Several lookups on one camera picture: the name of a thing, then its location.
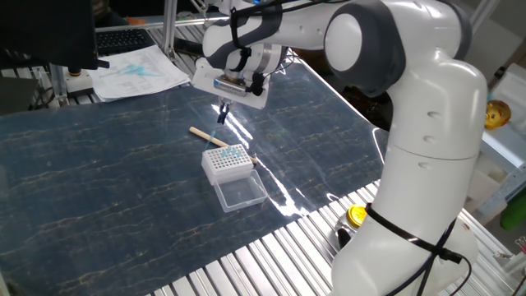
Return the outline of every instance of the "computer monitor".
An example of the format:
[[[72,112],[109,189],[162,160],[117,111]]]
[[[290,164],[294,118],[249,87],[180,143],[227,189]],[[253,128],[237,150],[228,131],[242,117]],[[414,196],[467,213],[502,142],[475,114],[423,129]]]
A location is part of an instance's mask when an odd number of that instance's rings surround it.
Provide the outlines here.
[[[0,49],[65,67],[102,67],[91,0],[0,1]]]

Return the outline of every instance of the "metal pole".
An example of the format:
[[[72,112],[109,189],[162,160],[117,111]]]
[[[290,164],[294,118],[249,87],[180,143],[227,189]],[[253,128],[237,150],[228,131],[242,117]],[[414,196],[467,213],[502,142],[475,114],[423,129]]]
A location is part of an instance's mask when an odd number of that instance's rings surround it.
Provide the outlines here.
[[[178,0],[165,0],[164,23],[163,23],[163,51],[173,62],[175,52],[173,51],[173,38],[175,37],[175,21],[178,14]]]
[[[51,85],[53,86],[53,93],[55,100],[60,107],[68,106],[66,80],[64,78],[64,71],[62,66],[49,64],[49,74],[51,75]]]

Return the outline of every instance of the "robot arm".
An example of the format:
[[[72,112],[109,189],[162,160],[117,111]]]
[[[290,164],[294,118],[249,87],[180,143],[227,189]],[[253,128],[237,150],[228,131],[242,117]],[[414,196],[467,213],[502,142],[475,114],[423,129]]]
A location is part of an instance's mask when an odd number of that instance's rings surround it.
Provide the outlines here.
[[[324,49],[337,76],[371,97],[387,91],[393,101],[385,167],[371,208],[432,245],[453,225],[445,247],[474,262],[473,234],[461,222],[452,224],[479,152],[486,103],[482,74],[453,59],[467,51],[469,23],[456,7],[432,0],[315,2],[297,10],[313,2],[281,3],[264,3],[268,13],[234,20],[238,44],[230,22],[211,26],[194,86],[261,109],[268,74],[283,59],[284,47]],[[254,6],[240,1],[235,7]],[[256,94],[250,86],[258,79]],[[392,295],[429,260],[435,262],[431,271],[398,295],[436,295],[468,271],[468,264],[430,257],[411,239],[367,217],[333,262],[331,295]],[[419,290],[422,277],[427,284]]]

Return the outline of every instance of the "table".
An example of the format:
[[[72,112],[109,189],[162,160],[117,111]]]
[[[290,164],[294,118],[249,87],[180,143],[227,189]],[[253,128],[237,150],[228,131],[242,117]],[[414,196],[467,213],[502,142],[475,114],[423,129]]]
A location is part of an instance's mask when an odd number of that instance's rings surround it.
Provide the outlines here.
[[[367,184],[146,296],[327,295],[332,290],[330,267],[339,251],[334,225],[351,205],[373,202],[379,187],[380,180]],[[466,210],[458,219],[478,243],[473,273],[458,295],[511,295],[520,279],[504,271],[493,256],[510,251]],[[462,281],[464,276],[437,296],[451,295]]]
[[[201,168],[217,97],[191,87],[0,118],[0,268],[26,295],[144,295],[380,177],[386,133],[301,63],[242,143],[270,198],[223,213]]]

